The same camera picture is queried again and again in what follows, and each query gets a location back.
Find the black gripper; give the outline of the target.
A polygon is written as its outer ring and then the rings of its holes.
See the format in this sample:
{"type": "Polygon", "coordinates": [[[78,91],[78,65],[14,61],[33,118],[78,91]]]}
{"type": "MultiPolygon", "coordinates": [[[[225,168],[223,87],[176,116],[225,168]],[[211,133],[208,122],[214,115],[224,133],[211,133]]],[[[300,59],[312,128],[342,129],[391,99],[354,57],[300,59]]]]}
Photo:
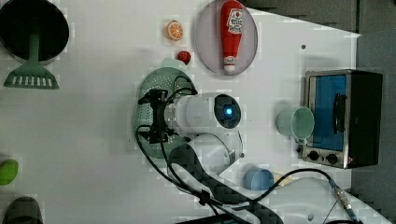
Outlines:
{"type": "Polygon", "coordinates": [[[143,132],[143,137],[151,144],[167,142],[168,137],[175,134],[175,131],[167,126],[164,119],[167,95],[167,90],[149,90],[138,100],[140,105],[149,104],[152,109],[152,123],[149,125],[149,130],[143,132]]]}

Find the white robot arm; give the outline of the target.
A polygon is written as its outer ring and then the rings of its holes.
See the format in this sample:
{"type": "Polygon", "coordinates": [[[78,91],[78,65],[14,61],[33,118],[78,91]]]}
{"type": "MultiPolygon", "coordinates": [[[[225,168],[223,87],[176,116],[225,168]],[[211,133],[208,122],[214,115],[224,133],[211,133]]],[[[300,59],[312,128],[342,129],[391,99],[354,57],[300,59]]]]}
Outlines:
{"type": "Polygon", "coordinates": [[[244,189],[222,173],[240,159],[244,145],[235,99],[194,88],[151,88],[138,95],[134,136],[152,167],[216,214],[247,224],[365,224],[350,198],[328,175],[268,189],[244,189]]]}

